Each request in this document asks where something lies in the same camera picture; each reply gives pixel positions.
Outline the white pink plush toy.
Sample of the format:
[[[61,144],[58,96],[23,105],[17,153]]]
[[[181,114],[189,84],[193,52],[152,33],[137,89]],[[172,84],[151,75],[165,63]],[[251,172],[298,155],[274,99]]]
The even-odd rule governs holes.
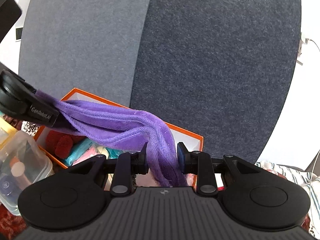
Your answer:
[[[136,175],[136,185],[138,187],[160,187],[160,184],[154,179],[151,173]]]

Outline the red fuzzy plush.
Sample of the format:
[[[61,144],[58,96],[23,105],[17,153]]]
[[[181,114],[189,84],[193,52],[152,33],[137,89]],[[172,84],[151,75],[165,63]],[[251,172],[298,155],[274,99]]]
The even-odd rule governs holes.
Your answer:
[[[71,149],[86,137],[50,131],[45,140],[45,149],[50,154],[60,159],[66,159],[71,154]]]

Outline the clear plastic storage box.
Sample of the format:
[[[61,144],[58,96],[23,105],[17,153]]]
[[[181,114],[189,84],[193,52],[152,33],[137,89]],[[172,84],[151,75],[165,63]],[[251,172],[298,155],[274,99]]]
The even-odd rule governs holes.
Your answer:
[[[54,174],[53,164],[34,138],[1,119],[1,204],[20,216],[18,198],[33,183]]]

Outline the teal packet in box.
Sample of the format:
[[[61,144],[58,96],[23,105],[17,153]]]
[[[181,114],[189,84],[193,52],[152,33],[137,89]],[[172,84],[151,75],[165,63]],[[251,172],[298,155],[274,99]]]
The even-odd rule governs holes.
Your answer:
[[[73,146],[69,156],[62,162],[69,167],[99,154],[104,155],[106,159],[117,159],[123,152],[122,150],[98,145],[96,142],[86,138]]]

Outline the light grey felt panel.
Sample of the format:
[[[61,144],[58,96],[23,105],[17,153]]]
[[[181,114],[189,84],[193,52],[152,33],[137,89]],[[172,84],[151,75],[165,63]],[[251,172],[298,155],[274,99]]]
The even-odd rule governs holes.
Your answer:
[[[55,98],[80,88],[128,106],[150,0],[30,0],[19,74]]]

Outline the dark grey felt panel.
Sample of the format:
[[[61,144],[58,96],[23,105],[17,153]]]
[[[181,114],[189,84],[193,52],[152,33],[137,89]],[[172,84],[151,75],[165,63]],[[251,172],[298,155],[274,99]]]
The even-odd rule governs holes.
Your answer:
[[[286,100],[301,0],[150,0],[130,106],[255,162]]]

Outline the striped white grey cloth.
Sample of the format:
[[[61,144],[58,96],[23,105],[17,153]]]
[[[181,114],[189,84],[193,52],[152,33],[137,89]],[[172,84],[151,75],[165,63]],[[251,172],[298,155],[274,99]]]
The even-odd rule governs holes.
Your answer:
[[[313,237],[319,239],[319,176],[312,172],[300,171],[294,167],[278,165],[269,161],[257,161],[255,166],[263,168],[273,174],[286,178],[300,185],[310,197],[310,209],[303,223]]]

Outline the red white patterned blanket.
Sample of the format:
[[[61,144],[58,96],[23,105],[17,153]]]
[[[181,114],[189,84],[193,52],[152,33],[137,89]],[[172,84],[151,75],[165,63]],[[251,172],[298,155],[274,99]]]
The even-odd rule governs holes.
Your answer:
[[[1,116],[12,127],[21,131],[22,123],[8,116]],[[12,215],[3,204],[1,204],[1,235],[7,239],[13,239],[21,231],[26,228],[23,218],[20,216]]]

